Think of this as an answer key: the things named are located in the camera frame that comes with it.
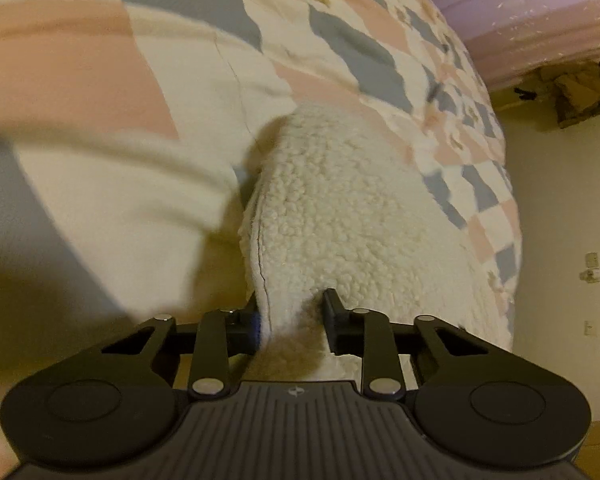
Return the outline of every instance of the electrical outlet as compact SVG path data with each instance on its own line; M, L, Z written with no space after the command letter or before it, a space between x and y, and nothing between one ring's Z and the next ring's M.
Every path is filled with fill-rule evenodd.
M584 335L598 335L598 330L596 329L593 321L584 322Z
M584 255L584 261L587 264L587 269L597 269L600 266L598 253L587 253Z
M587 283L600 283L600 269L587 269L580 273L580 279Z

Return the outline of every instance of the black device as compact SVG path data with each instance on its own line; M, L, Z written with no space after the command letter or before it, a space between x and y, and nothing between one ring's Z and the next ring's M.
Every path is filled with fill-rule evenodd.
M331 351L362 358L360 391L232 377L229 358L258 350L254 298L199 324L157 316L9 391L0 423L22 464L8 479L586 478L573 460L590 409L567 380L433 316L391 323L333 289L321 309Z

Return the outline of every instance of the wall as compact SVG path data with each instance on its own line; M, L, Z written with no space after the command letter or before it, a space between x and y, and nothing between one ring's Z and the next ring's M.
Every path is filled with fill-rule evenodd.
M600 283L578 276L600 254L600 117L558 130L548 104L499 116L523 230L514 351L573 381L600 420Z

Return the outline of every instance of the white sherpa pillow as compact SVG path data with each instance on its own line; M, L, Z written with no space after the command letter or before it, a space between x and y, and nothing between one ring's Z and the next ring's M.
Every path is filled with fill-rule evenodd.
M401 323L431 314L508 343L464 234L420 174L343 111L306 104L288 118L247 208L241 245L262 313L262 345L247 378L359 380L360 359L329 351L318 310L328 287L346 308ZM402 362L407 386L416 387Z

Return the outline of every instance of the logo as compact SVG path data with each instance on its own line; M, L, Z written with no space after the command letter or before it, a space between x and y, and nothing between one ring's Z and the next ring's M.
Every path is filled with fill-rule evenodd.
M293 386L286 391L289 395L294 396L296 399L304 394L304 388L300 386Z

